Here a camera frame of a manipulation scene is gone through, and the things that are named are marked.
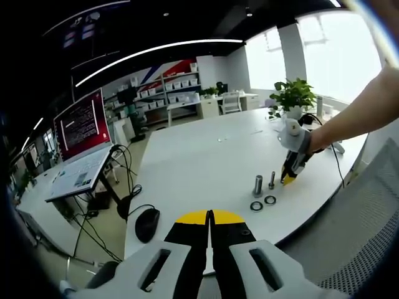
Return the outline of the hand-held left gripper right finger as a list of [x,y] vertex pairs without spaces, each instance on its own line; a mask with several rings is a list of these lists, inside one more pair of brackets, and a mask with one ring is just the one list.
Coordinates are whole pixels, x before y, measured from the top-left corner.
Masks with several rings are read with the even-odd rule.
[[209,211],[213,269],[222,298],[345,298],[306,279],[302,265],[266,240],[256,240],[244,219]]

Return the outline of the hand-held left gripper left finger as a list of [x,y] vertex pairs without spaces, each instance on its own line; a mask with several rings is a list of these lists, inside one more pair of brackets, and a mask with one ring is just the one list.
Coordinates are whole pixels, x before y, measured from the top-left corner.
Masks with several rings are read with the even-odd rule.
[[154,240],[120,263],[97,288],[68,298],[196,298],[206,268],[208,211],[175,221],[164,240]]

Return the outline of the person's right hand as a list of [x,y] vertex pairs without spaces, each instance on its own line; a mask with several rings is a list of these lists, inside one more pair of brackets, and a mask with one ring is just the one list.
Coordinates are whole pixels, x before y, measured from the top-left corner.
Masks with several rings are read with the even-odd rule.
[[310,144],[308,152],[310,154],[322,151],[331,143],[329,131],[323,126],[312,130],[310,133]]

